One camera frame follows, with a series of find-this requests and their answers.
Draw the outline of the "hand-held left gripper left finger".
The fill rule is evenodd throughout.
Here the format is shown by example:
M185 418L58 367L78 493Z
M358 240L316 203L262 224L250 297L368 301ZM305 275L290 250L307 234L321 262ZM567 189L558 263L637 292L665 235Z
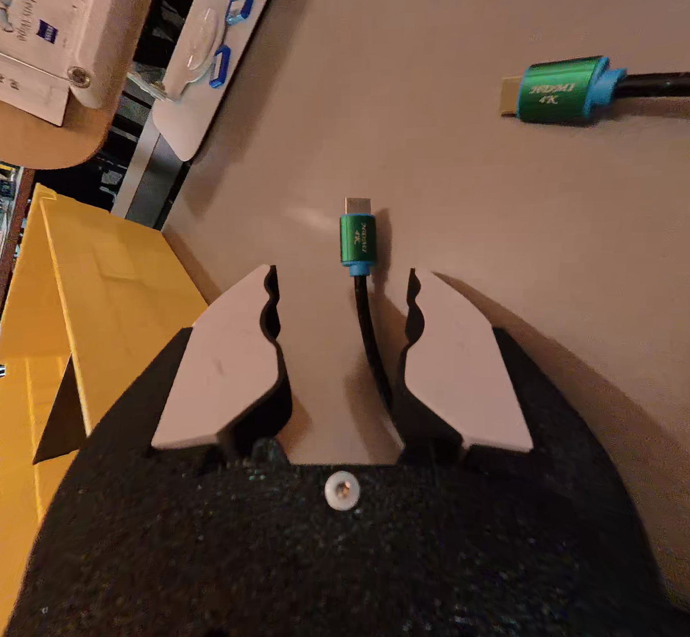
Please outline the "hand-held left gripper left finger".
M239 458L275 438L293 413L278 337L275 265L261 264L193 324L151 446L217 446Z

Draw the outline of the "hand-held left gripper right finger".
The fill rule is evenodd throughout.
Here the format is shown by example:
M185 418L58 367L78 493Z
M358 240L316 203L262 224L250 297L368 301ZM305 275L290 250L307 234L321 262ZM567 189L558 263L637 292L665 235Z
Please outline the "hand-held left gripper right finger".
M435 273L413 268L392 419L400 460L525 456L533 438L493 327Z

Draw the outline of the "yellow plastic bin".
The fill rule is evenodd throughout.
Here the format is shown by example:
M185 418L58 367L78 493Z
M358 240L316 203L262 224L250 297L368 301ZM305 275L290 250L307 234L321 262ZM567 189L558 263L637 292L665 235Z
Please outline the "yellow plastic bin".
M1 314L1 631L76 451L207 305L160 231L36 185Z

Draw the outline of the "clear plastic holder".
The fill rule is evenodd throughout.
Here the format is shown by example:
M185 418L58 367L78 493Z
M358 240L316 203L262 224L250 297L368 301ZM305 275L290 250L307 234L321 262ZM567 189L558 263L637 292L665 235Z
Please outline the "clear plastic holder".
M164 99L179 102L203 78L220 42L220 0L193 0L162 80Z

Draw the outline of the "white printed paper sheets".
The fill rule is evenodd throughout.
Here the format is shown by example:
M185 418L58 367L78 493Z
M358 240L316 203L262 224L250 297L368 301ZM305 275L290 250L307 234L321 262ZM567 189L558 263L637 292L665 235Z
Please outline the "white printed paper sheets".
M74 0L1 0L1 101L61 126Z

